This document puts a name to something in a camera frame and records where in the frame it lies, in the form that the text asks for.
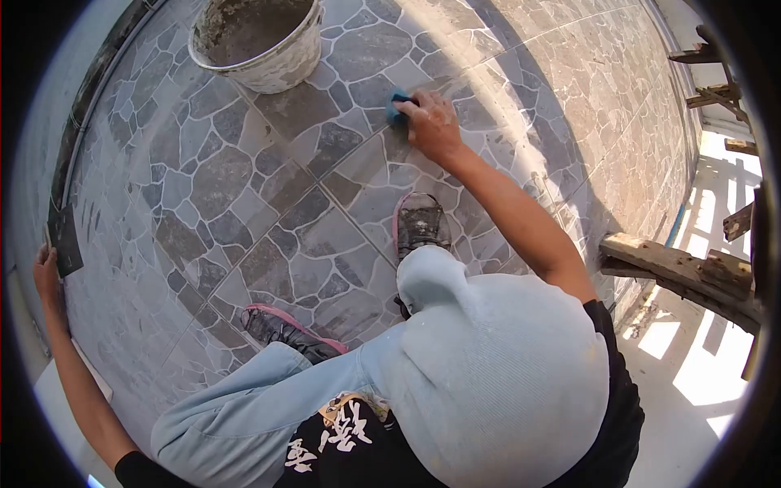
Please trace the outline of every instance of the blue sponge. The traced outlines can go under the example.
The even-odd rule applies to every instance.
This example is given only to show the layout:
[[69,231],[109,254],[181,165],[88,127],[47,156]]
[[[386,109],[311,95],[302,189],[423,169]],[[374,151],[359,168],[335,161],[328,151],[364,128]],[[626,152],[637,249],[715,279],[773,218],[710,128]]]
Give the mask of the blue sponge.
[[393,102],[412,102],[417,106],[420,104],[416,100],[412,100],[407,92],[399,87],[394,87],[388,95],[388,102],[385,105],[385,116],[388,119],[389,124],[405,125],[407,123],[407,117],[405,114],[399,112],[396,107],[393,106]]

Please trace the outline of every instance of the sneaker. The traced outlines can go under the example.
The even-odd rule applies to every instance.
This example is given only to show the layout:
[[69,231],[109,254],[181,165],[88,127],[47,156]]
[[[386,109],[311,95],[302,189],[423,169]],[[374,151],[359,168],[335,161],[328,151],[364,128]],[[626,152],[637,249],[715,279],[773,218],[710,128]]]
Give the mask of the sneaker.
[[341,342],[317,337],[290,314],[268,305],[249,305],[241,314],[241,325],[264,347],[272,342],[287,344],[313,365],[348,351]]
[[399,262],[421,246],[439,246],[450,251],[450,225],[442,205],[419,191],[405,195],[394,212],[393,239]]

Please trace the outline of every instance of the light blue pants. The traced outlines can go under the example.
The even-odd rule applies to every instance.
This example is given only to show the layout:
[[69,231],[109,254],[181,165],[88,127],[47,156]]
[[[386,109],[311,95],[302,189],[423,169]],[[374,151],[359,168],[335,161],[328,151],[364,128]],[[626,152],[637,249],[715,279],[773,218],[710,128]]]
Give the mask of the light blue pants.
[[196,486],[272,486],[298,425],[345,390],[388,399],[449,486],[543,486],[588,451],[608,359],[578,300],[535,276],[467,278],[434,246],[407,256],[397,284],[407,322],[317,366],[271,343],[168,410],[152,430],[160,464]]

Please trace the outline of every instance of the stone pattern tile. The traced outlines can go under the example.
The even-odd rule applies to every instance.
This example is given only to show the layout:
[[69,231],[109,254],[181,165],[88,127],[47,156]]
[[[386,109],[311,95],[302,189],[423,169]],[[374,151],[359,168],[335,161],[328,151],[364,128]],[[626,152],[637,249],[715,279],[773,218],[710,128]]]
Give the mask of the stone pattern tile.
[[387,125],[393,86],[438,88],[463,68],[394,0],[332,0],[323,7],[322,58],[312,75],[280,94],[246,91],[318,180]]
[[244,364],[252,302],[355,348],[399,322],[391,216],[442,203],[472,274],[530,272],[475,198],[387,125],[393,85],[454,100],[464,141],[578,244],[664,239],[692,166],[665,49],[634,0],[325,0],[307,80],[257,95],[201,71],[204,0],[169,0],[119,61],[70,198],[84,269],[71,326],[142,446],[157,416]]
[[[503,130],[503,121],[494,120],[472,87],[452,84],[444,94],[454,99],[462,138],[470,147],[554,214],[542,178],[516,157],[515,142]],[[497,272],[513,255],[477,200],[455,178],[412,149],[403,128],[386,127],[372,136],[323,179],[323,186],[394,264],[393,213],[399,199],[410,191],[432,194],[442,204],[451,227],[453,252],[470,273]]]

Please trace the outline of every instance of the bucket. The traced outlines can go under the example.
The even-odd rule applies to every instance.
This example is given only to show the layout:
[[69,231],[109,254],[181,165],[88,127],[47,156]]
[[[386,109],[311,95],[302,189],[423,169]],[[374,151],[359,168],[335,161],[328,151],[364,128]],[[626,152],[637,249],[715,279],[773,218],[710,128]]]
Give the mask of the bucket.
[[209,0],[190,29],[203,69],[263,94],[301,83],[320,60],[320,0]]

